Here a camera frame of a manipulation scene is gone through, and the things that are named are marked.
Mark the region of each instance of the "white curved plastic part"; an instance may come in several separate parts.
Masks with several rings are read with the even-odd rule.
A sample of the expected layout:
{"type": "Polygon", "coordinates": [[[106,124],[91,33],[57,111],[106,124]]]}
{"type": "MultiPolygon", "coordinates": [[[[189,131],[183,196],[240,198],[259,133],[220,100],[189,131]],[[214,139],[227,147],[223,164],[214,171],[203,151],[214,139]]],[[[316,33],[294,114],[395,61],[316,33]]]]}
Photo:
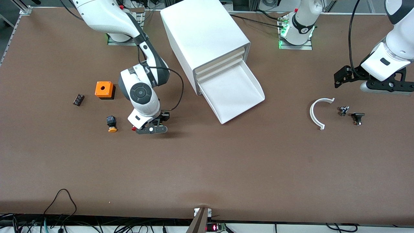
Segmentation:
{"type": "Polygon", "coordinates": [[[318,99],[318,100],[316,100],[313,104],[312,104],[312,106],[310,107],[310,110],[309,110],[309,113],[310,113],[310,117],[312,118],[312,121],[317,125],[317,126],[319,126],[320,127],[320,129],[321,130],[324,130],[325,129],[325,125],[324,124],[322,124],[320,121],[318,121],[318,119],[316,119],[316,117],[315,117],[315,114],[313,113],[313,108],[315,107],[315,104],[316,103],[318,103],[318,102],[327,102],[327,103],[332,103],[332,102],[334,102],[334,100],[335,100],[335,98],[332,98],[332,99],[328,99],[328,98],[322,98],[322,99],[318,99]]]}

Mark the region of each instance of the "black cable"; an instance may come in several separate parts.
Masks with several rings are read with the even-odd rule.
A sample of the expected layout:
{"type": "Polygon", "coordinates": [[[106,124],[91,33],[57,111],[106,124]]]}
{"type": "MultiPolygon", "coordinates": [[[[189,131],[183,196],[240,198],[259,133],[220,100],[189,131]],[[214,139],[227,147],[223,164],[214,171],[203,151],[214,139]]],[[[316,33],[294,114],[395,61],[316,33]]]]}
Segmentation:
{"type": "Polygon", "coordinates": [[[4,218],[4,217],[7,217],[8,215],[10,215],[10,214],[3,214],[3,215],[1,215],[0,216],[0,220],[2,220],[2,218],[4,218]]]}
{"type": "Polygon", "coordinates": [[[236,18],[240,18],[240,19],[249,20],[249,21],[252,21],[252,22],[259,23],[259,24],[264,24],[264,25],[274,26],[274,27],[278,27],[278,28],[283,28],[282,25],[269,24],[269,23],[257,21],[257,20],[254,20],[254,19],[249,19],[249,18],[241,17],[241,16],[238,16],[238,15],[231,15],[231,16],[236,17],[236,18]]]}
{"type": "Polygon", "coordinates": [[[351,63],[351,70],[353,73],[355,73],[357,76],[361,77],[354,68],[354,63],[352,61],[352,47],[351,47],[351,30],[352,30],[352,21],[354,20],[354,15],[356,12],[356,8],[358,7],[360,0],[357,0],[355,3],[354,10],[352,11],[351,20],[349,21],[349,31],[348,31],[348,48],[349,48],[349,62],[351,63]]]}
{"type": "Polygon", "coordinates": [[[260,9],[257,9],[256,11],[258,11],[258,12],[262,12],[266,17],[268,17],[268,18],[271,18],[271,19],[274,19],[274,20],[278,20],[279,18],[275,18],[275,17],[272,17],[272,16],[270,16],[269,14],[267,14],[264,10],[260,10],[260,9]]]}
{"type": "Polygon", "coordinates": [[[73,12],[71,12],[67,7],[66,7],[66,5],[62,2],[62,0],[59,0],[60,1],[60,3],[63,5],[63,7],[67,10],[67,12],[69,12],[71,15],[73,15],[73,16],[75,16],[75,18],[77,18],[77,19],[80,19],[80,20],[82,20],[83,21],[83,18],[80,18],[80,17],[78,17],[77,15],[75,15],[73,12]]]}
{"type": "Polygon", "coordinates": [[[60,221],[60,218],[63,216],[63,214],[60,214],[59,215],[59,218],[56,220],[56,222],[55,222],[55,224],[54,225],[51,225],[49,228],[50,229],[53,229],[55,226],[57,226],[57,224],[58,224],[58,222],[60,221]]]}
{"type": "Polygon", "coordinates": [[[97,232],[99,232],[99,233],[102,233],[102,232],[100,232],[95,226],[93,226],[93,225],[91,225],[91,224],[89,224],[89,223],[85,223],[85,222],[82,222],[82,221],[73,221],[73,223],[76,223],[76,224],[78,224],[78,225],[80,225],[80,226],[90,226],[90,227],[92,227],[93,229],[95,229],[97,232]]]}
{"type": "Polygon", "coordinates": [[[104,233],[104,231],[102,230],[102,226],[101,226],[101,224],[99,223],[99,221],[98,221],[98,218],[95,216],[95,219],[96,219],[96,222],[98,223],[98,225],[99,225],[99,229],[101,230],[101,232],[102,233],[104,233]]]}
{"type": "Polygon", "coordinates": [[[16,217],[14,216],[14,214],[13,214],[12,224],[13,224],[14,233],[19,233],[19,223],[17,222],[16,217]]]}
{"type": "Polygon", "coordinates": [[[67,233],[66,225],[63,224],[63,229],[65,230],[65,233],[67,233]]]}
{"type": "Polygon", "coordinates": [[[35,220],[33,220],[32,221],[32,223],[31,223],[31,225],[30,225],[30,227],[29,227],[29,229],[27,230],[27,232],[26,233],[31,233],[31,228],[34,226],[34,224],[36,223],[36,220],[37,220],[38,218],[36,218],[35,220]]]}
{"type": "Polygon", "coordinates": [[[344,230],[344,229],[339,228],[338,224],[336,224],[336,223],[334,223],[336,228],[331,227],[328,223],[325,223],[325,224],[329,229],[334,230],[334,231],[338,231],[339,233],[342,233],[342,231],[343,232],[348,232],[348,233],[353,233],[353,232],[356,232],[358,230],[357,225],[355,225],[355,230],[349,231],[349,230],[344,230]]]}
{"type": "Polygon", "coordinates": [[[138,62],[142,65],[142,66],[145,66],[145,67],[148,67],[148,68],[150,68],[150,69],[164,69],[164,70],[169,70],[169,71],[172,71],[172,72],[174,72],[178,77],[180,77],[180,79],[181,79],[181,95],[180,95],[180,99],[178,99],[178,102],[177,102],[177,104],[172,108],[172,109],[163,109],[163,110],[161,110],[162,112],[166,112],[166,111],[173,111],[174,109],[176,109],[177,107],[178,107],[178,105],[180,104],[180,102],[181,102],[181,99],[183,98],[183,94],[184,94],[184,80],[183,80],[183,77],[177,72],[177,71],[175,71],[175,70],[173,70],[173,69],[170,69],[170,68],[166,68],[166,67],[161,67],[161,66],[148,66],[148,65],[145,65],[144,63],[142,63],[141,62],[141,60],[140,60],[140,52],[138,51],[138,62]]]}
{"type": "Polygon", "coordinates": [[[226,224],[224,226],[226,227],[227,233],[234,233],[234,231],[232,231],[226,224]]]}
{"type": "Polygon", "coordinates": [[[164,222],[162,223],[162,233],[167,233],[167,229],[164,226],[164,222]]]}
{"type": "Polygon", "coordinates": [[[144,23],[147,19],[149,19],[149,17],[154,13],[154,11],[157,9],[157,5],[158,5],[158,3],[157,4],[155,4],[155,6],[154,6],[154,8],[152,9],[152,11],[148,14],[148,16],[145,16],[145,19],[142,21],[142,22],[140,22],[140,25],[142,24],[142,23],[144,23]]]}
{"type": "Polygon", "coordinates": [[[69,2],[70,2],[70,4],[73,6],[73,8],[75,8],[76,9],[76,6],[75,6],[75,4],[73,4],[73,2],[72,2],[72,0],[68,0],[69,2]]]}
{"type": "Polygon", "coordinates": [[[120,218],[120,219],[116,219],[116,220],[113,220],[113,221],[109,221],[109,222],[106,222],[106,223],[102,223],[101,225],[106,225],[106,224],[108,224],[108,223],[113,223],[113,222],[119,221],[119,220],[121,220],[121,219],[127,219],[127,218],[120,218]]]}
{"type": "Polygon", "coordinates": [[[66,219],[68,219],[69,217],[71,217],[71,216],[73,216],[75,213],[76,213],[76,211],[77,211],[77,206],[76,206],[76,204],[75,204],[75,202],[73,201],[73,199],[72,199],[72,196],[70,195],[70,193],[69,193],[69,191],[67,190],[67,189],[60,189],[57,193],[56,193],[56,196],[55,196],[55,198],[53,199],[53,201],[52,201],[52,203],[45,209],[45,211],[43,212],[43,216],[46,214],[46,212],[47,212],[47,210],[53,205],[53,203],[56,201],[56,198],[58,197],[58,195],[59,195],[59,193],[62,191],[62,190],[64,190],[64,191],[66,191],[67,192],[67,195],[69,196],[69,199],[70,199],[70,201],[72,202],[72,204],[73,204],[73,206],[75,207],[75,211],[73,211],[73,213],[71,214],[71,215],[69,215],[69,216],[67,216],[63,221],[62,221],[62,225],[63,225],[63,223],[66,221],[66,219]]]}

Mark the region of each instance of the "white robotic arm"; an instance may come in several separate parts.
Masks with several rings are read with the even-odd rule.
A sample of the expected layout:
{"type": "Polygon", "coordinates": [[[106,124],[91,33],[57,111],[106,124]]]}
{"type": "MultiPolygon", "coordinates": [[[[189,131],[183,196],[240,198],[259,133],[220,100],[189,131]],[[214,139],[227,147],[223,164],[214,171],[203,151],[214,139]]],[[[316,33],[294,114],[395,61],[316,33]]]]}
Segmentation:
{"type": "Polygon", "coordinates": [[[354,70],[344,66],[335,75],[335,88],[343,83],[365,80],[360,89],[365,92],[385,92],[409,95],[414,82],[405,81],[406,69],[414,59],[414,1],[385,0],[385,10],[394,25],[384,39],[354,70]]]}
{"type": "Polygon", "coordinates": [[[414,59],[414,1],[386,0],[385,10],[394,25],[387,36],[372,50],[361,64],[380,81],[409,65],[414,59]]]}
{"type": "Polygon", "coordinates": [[[81,17],[90,28],[119,37],[127,36],[128,41],[135,42],[141,48],[147,59],[123,70],[118,81],[122,93],[134,107],[128,120],[136,127],[138,134],[167,132],[167,127],[161,123],[169,119],[169,113],[161,113],[153,88],[165,84],[170,72],[141,26],[131,14],[121,10],[115,0],[74,1],[81,17]]]}
{"type": "Polygon", "coordinates": [[[320,0],[301,0],[297,11],[285,16],[289,23],[281,36],[293,45],[306,43],[321,12],[322,2],[320,0]]]}

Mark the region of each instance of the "orange box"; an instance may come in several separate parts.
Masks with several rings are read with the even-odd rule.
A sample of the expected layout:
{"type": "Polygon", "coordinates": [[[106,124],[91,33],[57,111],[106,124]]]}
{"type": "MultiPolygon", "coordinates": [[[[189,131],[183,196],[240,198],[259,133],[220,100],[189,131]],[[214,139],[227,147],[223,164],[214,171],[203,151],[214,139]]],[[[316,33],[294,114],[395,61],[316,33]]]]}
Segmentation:
{"type": "Polygon", "coordinates": [[[102,100],[113,100],[115,98],[115,86],[111,81],[96,82],[95,95],[102,100]]]}

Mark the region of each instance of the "brown table surface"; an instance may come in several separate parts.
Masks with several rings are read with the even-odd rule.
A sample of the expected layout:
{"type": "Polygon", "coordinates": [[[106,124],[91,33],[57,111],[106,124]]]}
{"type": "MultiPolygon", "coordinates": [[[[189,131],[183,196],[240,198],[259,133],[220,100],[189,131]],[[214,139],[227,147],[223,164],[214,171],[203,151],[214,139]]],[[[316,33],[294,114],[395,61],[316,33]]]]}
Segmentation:
{"type": "MultiPolygon", "coordinates": [[[[107,46],[62,8],[34,9],[0,67],[0,212],[42,213],[67,188],[86,215],[191,218],[209,206],[225,220],[414,224],[413,97],[334,88],[333,74],[349,64],[349,18],[321,15],[313,51],[279,50],[274,27],[235,19],[266,100],[221,125],[184,76],[168,133],[137,135],[119,89],[115,100],[94,96],[96,81],[117,83],[137,63],[136,47],[107,46]],[[72,104],[78,93],[81,107],[72,104]],[[320,131],[309,107],[322,97],[335,101],[316,106],[320,131]],[[344,105],[366,113],[362,126],[337,114],[344,105]],[[109,115],[117,133],[107,132],[109,115]]],[[[386,16],[355,17],[356,65],[391,28],[386,16]]],[[[159,12],[144,30],[184,75],[159,12]]],[[[181,83],[172,74],[155,90],[172,107],[181,83]]],[[[48,213],[72,208],[62,193],[48,213]]]]}

